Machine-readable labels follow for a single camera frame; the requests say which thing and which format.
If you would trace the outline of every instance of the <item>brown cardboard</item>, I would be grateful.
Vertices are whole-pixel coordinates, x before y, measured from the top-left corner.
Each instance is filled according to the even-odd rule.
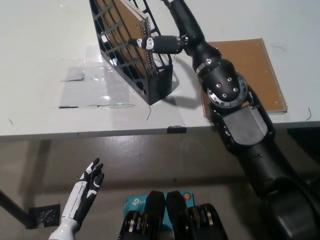
[[[235,70],[252,87],[266,111],[271,113],[287,111],[285,99],[262,38],[209,42],[209,44],[218,48],[222,57],[234,64]],[[209,116],[209,99],[203,90],[201,95],[204,115]]]
[[[111,1],[113,1],[116,8],[111,7],[108,13],[103,14],[103,23],[107,25],[105,27],[110,28],[122,19],[126,28],[120,26],[107,35],[110,45],[116,47],[127,43],[129,39],[140,39],[144,37],[142,31],[144,21],[140,21],[121,0],[95,0],[100,10],[103,10],[106,5],[110,5]],[[136,64],[136,68],[144,78],[148,77],[148,71],[145,67],[148,61],[144,49],[129,46],[128,48],[122,47],[120,51],[126,62],[132,62],[132,60],[139,60],[141,58],[144,65],[141,63]]]

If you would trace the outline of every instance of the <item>gray floor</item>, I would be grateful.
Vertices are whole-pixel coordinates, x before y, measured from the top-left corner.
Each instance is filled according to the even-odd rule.
[[[320,171],[285,131],[277,142],[299,173]],[[257,199],[216,133],[1,142],[0,189],[24,209],[64,206],[96,157],[105,165],[104,183],[78,240],[117,239],[125,199],[150,190],[191,190],[196,204],[215,206],[230,240],[263,239]],[[25,230],[0,208],[1,240],[45,240],[54,229]]]

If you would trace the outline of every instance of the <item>white robotic hand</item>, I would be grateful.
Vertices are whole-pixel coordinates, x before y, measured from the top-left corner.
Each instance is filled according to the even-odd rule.
[[[75,239],[105,176],[101,170],[103,164],[97,165],[99,160],[94,160],[74,185],[64,207],[60,226],[50,235],[49,240]]]

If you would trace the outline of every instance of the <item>black robotic arm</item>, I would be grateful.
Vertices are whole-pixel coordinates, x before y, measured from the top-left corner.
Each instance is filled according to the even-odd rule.
[[[163,2],[179,37],[155,36],[129,43],[160,54],[185,50],[192,57],[193,70],[210,99],[212,122],[261,199],[261,218],[271,239],[320,239],[320,201],[274,142],[273,123],[258,96],[232,62],[206,42],[184,0]]]

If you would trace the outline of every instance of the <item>blue box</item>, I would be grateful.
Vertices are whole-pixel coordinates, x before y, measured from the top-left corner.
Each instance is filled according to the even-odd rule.
[[[181,195],[184,197],[186,207],[193,207],[195,205],[195,198],[192,191],[180,191]],[[145,209],[146,199],[148,195],[136,195],[130,196],[123,204],[123,215],[131,211],[143,212]],[[172,231],[172,224],[169,220],[167,208],[165,208],[164,218],[163,218],[163,227],[162,231]]]

